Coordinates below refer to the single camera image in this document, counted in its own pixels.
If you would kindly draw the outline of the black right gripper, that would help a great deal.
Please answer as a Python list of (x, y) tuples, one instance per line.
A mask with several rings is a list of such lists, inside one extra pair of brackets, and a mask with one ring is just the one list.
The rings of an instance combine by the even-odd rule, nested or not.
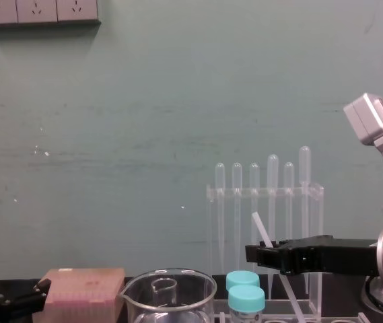
[(303, 248), (311, 247), (315, 247), (317, 269), (323, 273), (379, 273), (375, 240), (335, 239), (331, 235), (281, 240), (276, 248), (247, 245), (246, 261), (278, 270), (282, 275), (310, 273), (314, 263)]

